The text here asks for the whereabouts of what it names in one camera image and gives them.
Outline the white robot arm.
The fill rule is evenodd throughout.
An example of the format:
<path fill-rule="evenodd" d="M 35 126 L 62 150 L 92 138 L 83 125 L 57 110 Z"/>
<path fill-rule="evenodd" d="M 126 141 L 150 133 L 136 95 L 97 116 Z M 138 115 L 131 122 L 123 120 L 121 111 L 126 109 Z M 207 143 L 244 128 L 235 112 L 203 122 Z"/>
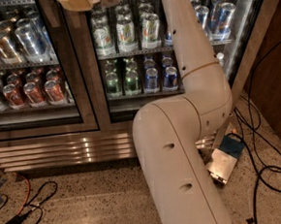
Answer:
<path fill-rule="evenodd" d="M 110 0 L 57 0 L 87 12 Z M 196 149 L 227 121 L 232 91 L 189 0 L 162 0 L 184 93 L 135 115 L 133 142 L 162 224 L 233 224 Z"/>

